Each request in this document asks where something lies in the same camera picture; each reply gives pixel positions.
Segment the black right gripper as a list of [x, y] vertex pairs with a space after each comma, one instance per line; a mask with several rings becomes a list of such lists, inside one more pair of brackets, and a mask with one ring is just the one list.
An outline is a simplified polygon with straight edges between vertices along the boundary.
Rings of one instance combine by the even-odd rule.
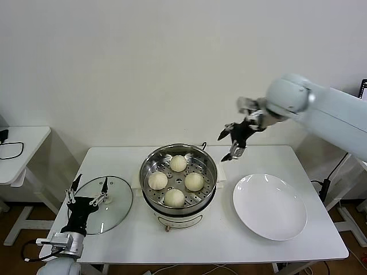
[[247, 139], [257, 132], [262, 132], [262, 127], [252, 124], [251, 121], [243, 120], [241, 123], [226, 124], [220, 132], [217, 140], [223, 140], [228, 135], [231, 137], [232, 145], [229, 152], [222, 158], [221, 162], [238, 159], [242, 156], [247, 145]]

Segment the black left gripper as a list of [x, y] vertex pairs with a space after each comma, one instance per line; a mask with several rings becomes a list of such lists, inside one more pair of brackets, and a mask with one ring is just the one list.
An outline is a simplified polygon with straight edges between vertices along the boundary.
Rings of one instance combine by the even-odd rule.
[[72, 182], [69, 189], [65, 190], [68, 209], [71, 214], [68, 223], [60, 232], [86, 233], [87, 220], [90, 214], [98, 211], [98, 205], [108, 197], [108, 177], [105, 177], [100, 194], [95, 198], [75, 197], [82, 174]]

